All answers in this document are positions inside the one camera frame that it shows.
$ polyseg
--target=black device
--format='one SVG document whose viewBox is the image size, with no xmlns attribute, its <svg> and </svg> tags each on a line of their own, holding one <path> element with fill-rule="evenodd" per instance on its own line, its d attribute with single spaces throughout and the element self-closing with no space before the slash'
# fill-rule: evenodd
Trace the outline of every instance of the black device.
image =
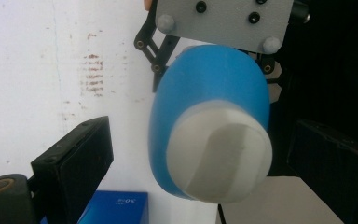
<svg viewBox="0 0 358 224">
<path fill-rule="evenodd" d="M 77 223 L 113 161 L 109 118 L 79 124 L 31 162 L 34 176 L 0 176 L 0 223 Z"/>
</svg>

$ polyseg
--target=black cable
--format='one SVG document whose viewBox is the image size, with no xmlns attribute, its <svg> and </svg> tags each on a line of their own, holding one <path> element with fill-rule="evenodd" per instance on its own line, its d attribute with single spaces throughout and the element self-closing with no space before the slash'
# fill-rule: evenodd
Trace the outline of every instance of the black cable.
<svg viewBox="0 0 358 224">
<path fill-rule="evenodd" d="M 220 221 L 222 222 L 222 224 L 226 224 L 226 219 L 225 219 L 225 214 L 223 213 L 222 204 L 218 204 L 217 209 L 219 210 Z"/>
</svg>

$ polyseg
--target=blue package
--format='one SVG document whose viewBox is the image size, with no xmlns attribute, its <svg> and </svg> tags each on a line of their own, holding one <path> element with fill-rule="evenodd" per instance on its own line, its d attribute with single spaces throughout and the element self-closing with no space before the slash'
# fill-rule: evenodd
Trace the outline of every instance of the blue package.
<svg viewBox="0 0 358 224">
<path fill-rule="evenodd" d="M 97 190 L 78 223 L 148 224 L 147 193 Z"/>
</svg>

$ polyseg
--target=white lid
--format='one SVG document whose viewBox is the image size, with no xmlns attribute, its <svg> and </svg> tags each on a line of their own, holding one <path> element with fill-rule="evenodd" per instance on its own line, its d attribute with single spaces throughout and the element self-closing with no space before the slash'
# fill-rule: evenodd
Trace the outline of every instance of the white lid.
<svg viewBox="0 0 358 224">
<path fill-rule="evenodd" d="M 209 203 L 241 201 L 267 176 L 271 160 L 264 128 L 226 101 L 190 107 L 176 121 L 167 148 L 176 186 Z"/>
</svg>

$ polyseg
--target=metal mounting plate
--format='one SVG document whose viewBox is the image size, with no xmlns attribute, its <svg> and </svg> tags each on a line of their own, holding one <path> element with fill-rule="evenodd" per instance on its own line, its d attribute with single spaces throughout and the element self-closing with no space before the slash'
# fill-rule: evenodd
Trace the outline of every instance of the metal mounting plate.
<svg viewBox="0 0 358 224">
<path fill-rule="evenodd" d="M 275 37 L 283 42 L 293 0 L 203 0 L 206 10 L 196 10 L 199 0 L 158 0 L 156 25 L 167 35 L 196 39 L 236 49 L 270 54 L 263 48 L 265 40 Z M 260 15 L 257 23 L 250 23 L 253 12 Z M 174 25 L 161 29 L 158 20 L 168 15 Z"/>
</svg>

